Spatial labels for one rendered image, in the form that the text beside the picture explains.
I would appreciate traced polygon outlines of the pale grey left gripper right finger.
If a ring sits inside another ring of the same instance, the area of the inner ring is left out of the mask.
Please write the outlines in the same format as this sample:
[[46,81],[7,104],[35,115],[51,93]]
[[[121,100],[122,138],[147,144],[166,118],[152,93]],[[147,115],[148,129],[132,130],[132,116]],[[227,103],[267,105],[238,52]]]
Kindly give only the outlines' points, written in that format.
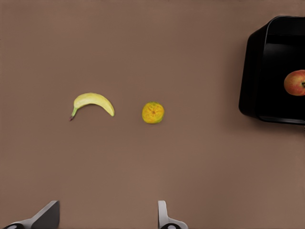
[[188,229],[186,223],[168,216],[165,200],[158,200],[158,229]]

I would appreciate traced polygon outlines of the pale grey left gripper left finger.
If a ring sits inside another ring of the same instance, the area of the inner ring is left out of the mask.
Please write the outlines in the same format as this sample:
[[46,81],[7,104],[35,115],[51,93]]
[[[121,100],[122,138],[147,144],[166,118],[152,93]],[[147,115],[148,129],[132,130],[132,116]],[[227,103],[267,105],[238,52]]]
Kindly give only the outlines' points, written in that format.
[[53,200],[33,217],[13,222],[3,229],[58,229],[60,224],[60,202]]

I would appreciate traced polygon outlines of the yellow-orange mandarin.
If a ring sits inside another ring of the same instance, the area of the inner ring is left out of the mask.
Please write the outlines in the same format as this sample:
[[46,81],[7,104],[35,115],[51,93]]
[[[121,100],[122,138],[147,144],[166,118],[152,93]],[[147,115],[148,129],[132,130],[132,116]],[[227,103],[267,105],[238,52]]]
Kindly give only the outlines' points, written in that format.
[[142,109],[142,119],[148,124],[160,123],[165,114],[164,107],[158,102],[148,102]]

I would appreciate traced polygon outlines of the yellow banana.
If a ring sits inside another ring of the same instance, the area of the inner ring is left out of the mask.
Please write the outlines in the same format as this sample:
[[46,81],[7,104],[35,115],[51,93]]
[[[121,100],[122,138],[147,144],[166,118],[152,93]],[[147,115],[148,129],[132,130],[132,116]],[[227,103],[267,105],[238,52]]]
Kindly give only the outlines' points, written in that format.
[[110,116],[114,117],[115,110],[112,103],[103,95],[96,93],[84,93],[77,96],[73,102],[73,111],[69,118],[72,121],[77,111],[87,105],[97,105],[103,108]]

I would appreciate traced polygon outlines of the black plastic bin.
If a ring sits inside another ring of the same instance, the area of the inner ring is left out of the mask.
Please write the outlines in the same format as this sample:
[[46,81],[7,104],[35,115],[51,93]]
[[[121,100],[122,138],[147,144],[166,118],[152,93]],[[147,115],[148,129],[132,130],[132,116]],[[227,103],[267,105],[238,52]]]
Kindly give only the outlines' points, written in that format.
[[239,98],[242,114],[265,122],[305,125],[305,96],[290,95],[286,76],[305,70],[305,17],[277,16],[247,41]]

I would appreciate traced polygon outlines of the red yellow apple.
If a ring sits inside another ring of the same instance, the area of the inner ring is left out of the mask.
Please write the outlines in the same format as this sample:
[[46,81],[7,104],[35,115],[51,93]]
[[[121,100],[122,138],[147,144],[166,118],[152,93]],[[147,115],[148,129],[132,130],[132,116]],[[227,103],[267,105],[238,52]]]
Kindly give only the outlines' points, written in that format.
[[289,73],[284,80],[284,88],[294,96],[305,95],[305,70],[297,70]]

